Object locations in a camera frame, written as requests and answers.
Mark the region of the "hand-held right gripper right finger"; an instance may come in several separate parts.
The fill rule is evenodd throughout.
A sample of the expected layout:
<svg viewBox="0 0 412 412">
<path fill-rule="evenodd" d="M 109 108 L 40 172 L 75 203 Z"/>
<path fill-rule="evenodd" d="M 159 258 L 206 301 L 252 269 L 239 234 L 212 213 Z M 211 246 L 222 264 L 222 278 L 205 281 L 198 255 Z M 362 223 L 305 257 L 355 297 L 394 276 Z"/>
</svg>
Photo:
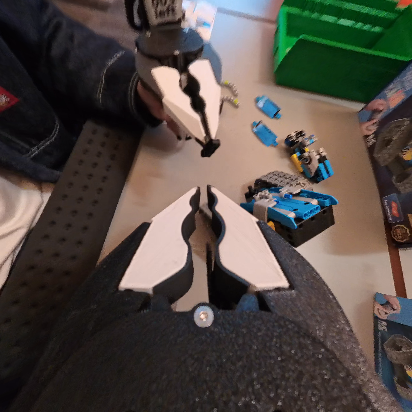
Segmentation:
<svg viewBox="0 0 412 412">
<path fill-rule="evenodd" d="M 289 289 L 260 221 L 214 186 L 207 186 L 207 199 L 216 236 L 213 295 L 224 303 L 239 303 L 246 293 Z"/>
</svg>

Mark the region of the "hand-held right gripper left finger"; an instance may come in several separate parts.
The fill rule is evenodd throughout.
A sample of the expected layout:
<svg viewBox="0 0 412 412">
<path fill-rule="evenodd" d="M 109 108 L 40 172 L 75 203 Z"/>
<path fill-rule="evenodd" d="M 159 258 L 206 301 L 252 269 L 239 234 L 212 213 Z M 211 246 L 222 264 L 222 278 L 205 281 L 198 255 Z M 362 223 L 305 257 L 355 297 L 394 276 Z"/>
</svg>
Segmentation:
<svg viewBox="0 0 412 412">
<path fill-rule="evenodd" d="M 194 187 L 152 218 L 118 289 L 185 295 L 193 283 L 189 239 L 196 229 L 200 188 Z"/>
</svg>

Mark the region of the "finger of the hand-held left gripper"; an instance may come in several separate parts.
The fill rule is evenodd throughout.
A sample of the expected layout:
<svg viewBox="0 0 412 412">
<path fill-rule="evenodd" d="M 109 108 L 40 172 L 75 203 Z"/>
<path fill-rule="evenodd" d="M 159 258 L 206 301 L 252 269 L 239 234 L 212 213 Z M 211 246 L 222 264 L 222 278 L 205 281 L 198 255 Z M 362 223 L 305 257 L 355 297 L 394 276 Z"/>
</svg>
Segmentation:
<svg viewBox="0 0 412 412">
<path fill-rule="evenodd" d="M 181 89 L 179 71 L 168 66 L 157 66 L 151 70 L 151 74 L 167 115 L 179 126 L 180 131 L 205 145 L 207 140 L 201 118 L 194 111 L 190 97 Z"/>
<path fill-rule="evenodd" d="M 195 60 L 189 65 L 188 71 L 200 86 L 198 95 L 205 103 L 204 112 L 209 136 L 215 139 L 219 126 L 221 87 L 215 78 L 212 65 L 207 59 Z"/>
</svg>

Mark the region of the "black brick connector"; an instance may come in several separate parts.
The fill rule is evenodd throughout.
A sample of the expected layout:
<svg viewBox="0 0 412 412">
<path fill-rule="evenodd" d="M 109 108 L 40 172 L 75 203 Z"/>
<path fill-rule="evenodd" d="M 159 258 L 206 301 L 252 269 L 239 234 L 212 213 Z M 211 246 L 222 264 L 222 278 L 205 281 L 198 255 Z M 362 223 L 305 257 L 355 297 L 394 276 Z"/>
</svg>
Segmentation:
<svg viewBox="0 0 412 412">
<path fill-rule="evenodd" d="M 202 146 L 201 157 L 211 157 L 220 147 L 220 140 L 209 138 L 206 142 L 200 142 L 200 145 Z"/>
</svg>

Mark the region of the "blue grey tracked toy robot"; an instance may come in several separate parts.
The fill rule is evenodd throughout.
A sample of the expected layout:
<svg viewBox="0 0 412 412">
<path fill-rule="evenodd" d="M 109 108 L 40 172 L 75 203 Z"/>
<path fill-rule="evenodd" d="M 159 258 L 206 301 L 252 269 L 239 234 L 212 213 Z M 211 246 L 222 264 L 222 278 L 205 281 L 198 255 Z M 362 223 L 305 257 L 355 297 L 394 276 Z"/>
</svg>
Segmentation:
<svg viewBox="0 0 412 412">
<path fill-rule="evenodd" d="M 306 178 L 272 171 L 255 180 L 240 206 L 298 247 L 335 224 L 338 200 L 314 190 Z"/>
</svg>

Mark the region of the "person's left forearm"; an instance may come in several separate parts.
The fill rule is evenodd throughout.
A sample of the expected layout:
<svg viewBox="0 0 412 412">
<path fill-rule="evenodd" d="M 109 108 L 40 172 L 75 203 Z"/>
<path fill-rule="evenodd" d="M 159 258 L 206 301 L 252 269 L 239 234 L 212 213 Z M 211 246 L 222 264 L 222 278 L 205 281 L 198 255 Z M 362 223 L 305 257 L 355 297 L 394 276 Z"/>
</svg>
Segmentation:
<svg viewBox="0 0 412 412">
<path fill-rule="evenodd" d="M 138 92 L 139 75 L 130 50 L 116 47 L 104 61 L 97 82 L 93 112 L 119 126 L 157 127 L 163 120 L 153 114 Z"/>
</svg>

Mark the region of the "person's left hand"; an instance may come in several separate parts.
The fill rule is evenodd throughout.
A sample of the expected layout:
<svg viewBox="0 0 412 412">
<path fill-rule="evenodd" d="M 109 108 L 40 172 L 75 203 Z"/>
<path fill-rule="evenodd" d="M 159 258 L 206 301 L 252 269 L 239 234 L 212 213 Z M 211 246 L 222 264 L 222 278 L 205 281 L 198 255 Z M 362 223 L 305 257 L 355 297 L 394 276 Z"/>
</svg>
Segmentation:
<svg viewBox="0 0 412 412">
<path fill-rule="evenodd" d="M 191 140 L 191 137 L 183 137 L 183 133 L 180 130 L 178 124 L 166 113 L 164 110 L 161 99 L 150 89 L 147 89 L 141 81 L 137 84 L 137 93 L 142 101 L 147 106 L 150 113 L 157 119 L 166 123 L 167 127 L 175 134 L 179 141 Z"/>
</svg>

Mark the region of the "instruction booklet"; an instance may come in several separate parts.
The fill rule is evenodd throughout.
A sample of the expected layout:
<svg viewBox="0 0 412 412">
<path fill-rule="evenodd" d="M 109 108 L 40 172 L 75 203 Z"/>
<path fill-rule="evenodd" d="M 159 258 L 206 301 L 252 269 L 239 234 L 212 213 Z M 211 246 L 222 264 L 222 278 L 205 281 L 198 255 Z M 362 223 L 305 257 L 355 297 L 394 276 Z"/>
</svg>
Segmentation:
<svg viewBox="0 0 412 412">
<path fill-rule="evenodd" d="M 212 31 L 217 8 L 206 1 L 184 0 L 184 22 L 196 29 Z"/>
</svg>

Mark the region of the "blue curved brick panel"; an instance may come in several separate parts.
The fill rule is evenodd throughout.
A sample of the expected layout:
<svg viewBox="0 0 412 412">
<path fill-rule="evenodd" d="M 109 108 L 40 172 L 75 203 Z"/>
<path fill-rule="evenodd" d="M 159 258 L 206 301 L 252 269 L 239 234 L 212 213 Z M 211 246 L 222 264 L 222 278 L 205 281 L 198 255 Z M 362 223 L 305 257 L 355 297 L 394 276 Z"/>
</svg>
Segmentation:
<svg viewBox="0 0 412 412">
<path fill-rule="evenodd" d="M 278 145 L 277 136 L 262 121 L 254 121 L 251 130 L 266 147 L 276 147 Z"/>
<path fill-rule="evenodd" d="M 255 98 L 255 105 L 262 113 L 272 119 L 281 118 L 281 108 L 275 104 L 267 95 L 260 95 Z"/>
</svg>

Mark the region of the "black dimpled mat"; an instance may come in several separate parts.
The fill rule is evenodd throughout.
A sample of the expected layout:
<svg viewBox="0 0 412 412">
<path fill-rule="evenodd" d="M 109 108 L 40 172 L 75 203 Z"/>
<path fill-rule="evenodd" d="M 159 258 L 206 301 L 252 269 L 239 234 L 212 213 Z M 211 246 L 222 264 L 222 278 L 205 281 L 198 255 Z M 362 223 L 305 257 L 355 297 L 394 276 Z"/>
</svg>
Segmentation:
<svg viewBox="0 0 412 412">
<path fill-rule="evenodd" d="M 7 411 L 76 290 L 92 272 L 140 138 L 88 122 L 0 296 L 1 411 Z"/>
</svg>

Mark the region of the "robot head brick assembly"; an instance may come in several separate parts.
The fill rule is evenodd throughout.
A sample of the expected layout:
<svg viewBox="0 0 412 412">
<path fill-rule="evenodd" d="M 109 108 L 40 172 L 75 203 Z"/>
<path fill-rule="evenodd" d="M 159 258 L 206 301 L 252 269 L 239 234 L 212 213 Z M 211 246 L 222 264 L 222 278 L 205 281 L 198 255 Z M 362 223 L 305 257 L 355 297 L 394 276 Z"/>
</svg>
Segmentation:
<svg viewBox="0 0 412 412">
<path fill-rule="evenodd" d="M 324 148 L 310 148 L 316 141 L 314 134 L 307 135 L 304 130 L 295 131 L 284 140 L 291 162 L 311 183 L 323 182 L 334 175 Z"/>
</svg>

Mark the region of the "green plastic bin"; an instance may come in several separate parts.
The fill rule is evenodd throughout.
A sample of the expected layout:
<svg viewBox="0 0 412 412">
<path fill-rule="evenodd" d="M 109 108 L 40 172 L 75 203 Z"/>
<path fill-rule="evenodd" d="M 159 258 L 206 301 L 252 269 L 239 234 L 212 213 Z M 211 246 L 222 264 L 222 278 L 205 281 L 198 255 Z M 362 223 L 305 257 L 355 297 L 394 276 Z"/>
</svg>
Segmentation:
<svg viewBox="0 0 412 412">
<path fill-rule="evenodd" d="M 275 82 L 367 103 L 411 62 L 411 33 L 411 5 L 398 1 L 283 1 Z"/>
</svg>

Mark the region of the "person's clothed body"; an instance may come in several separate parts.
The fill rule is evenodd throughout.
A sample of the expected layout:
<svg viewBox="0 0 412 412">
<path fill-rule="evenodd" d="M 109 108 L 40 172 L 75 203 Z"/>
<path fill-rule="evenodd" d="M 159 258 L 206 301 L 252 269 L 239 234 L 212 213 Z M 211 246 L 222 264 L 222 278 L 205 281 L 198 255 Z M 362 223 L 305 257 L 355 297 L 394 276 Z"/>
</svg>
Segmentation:
<svg viewBox="0 0 412 412">
<path fill-rule="evenodd" d="M 116 47 L 49 1 L 1 1 L 1 287 L 88 120 Z"/>
</svg>

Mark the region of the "small robot kit box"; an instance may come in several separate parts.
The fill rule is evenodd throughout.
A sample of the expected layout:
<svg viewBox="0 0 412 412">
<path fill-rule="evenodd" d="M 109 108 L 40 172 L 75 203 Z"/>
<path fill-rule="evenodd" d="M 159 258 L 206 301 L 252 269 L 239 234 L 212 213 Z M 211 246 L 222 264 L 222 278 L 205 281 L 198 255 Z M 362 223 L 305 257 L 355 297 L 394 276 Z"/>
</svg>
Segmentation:
<svg viewBox="0 0 412 412">
<path fill-rule="evenodd" d="M 403 411 L 412 410 L 412 300 L 375 293 L 374 363 Z"/>
</svg>

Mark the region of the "large robot kit box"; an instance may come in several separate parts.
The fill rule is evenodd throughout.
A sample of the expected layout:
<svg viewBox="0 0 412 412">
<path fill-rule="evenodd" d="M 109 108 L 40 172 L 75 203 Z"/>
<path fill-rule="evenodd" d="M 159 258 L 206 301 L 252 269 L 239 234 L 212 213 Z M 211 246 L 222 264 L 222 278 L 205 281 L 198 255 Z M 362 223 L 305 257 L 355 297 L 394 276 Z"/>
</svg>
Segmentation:
<svg viewBox="0 0 412 412">
<path fill-rule="evenodd" d="M 411 249 L 411 63 L 358 112 L 358 120 L 390 239 L 397 248 Z"/>
</svg>

